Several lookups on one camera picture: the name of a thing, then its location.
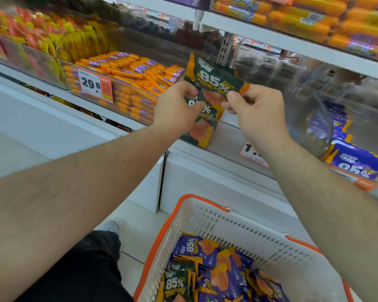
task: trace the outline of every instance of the hand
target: hand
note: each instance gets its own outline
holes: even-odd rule
[[[280,91],[251,85],[244,97],[228,92],[228,102],[221,105],[229,113],[238,114],[239,126],[252,145],[266,152],[267,147],[290,137],[284,118],[284,102]]]
[[[185,81],[177,82],[160,95],[155,108],[153,126],[179,138],[192,128],[197,116],[206,107],[202,101],[189,106],[184,97],[194,99],[199,91]]]

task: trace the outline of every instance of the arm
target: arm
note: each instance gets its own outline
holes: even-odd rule
[[[12,301],[101,223],[204,103],[187,82],[161,95],[154,124],[125,137],[0,179],[0,301]]]
[[[251,86],[225,107],[267,160],[284,195],[329,262],[363,301],[378,301],[378,199],[292,140],[279,91]]]

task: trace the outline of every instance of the black pants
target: black pants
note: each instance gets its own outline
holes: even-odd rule
[[[120,248],[115,233],[92,231],[16,302],[133,302],[121,284]]]

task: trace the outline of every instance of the shopping basket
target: shopping basket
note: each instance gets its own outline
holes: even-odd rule
[[[155,301],[162,272],[182,232],[235,247],[253,258],[263,273],[283,286],[292,302],[353,302],[328,260],[313,246],[196,195],[179,199],[158,234],[134,294],[137,302]]]

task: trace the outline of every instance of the forearm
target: forearm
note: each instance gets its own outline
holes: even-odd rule
[[[378,301],[378,200],[292,139],[263,152],[311,238],[364,301]]]
[[[0,179],[0,301],[20,295],[104,220],[177,137],[151,126]]]

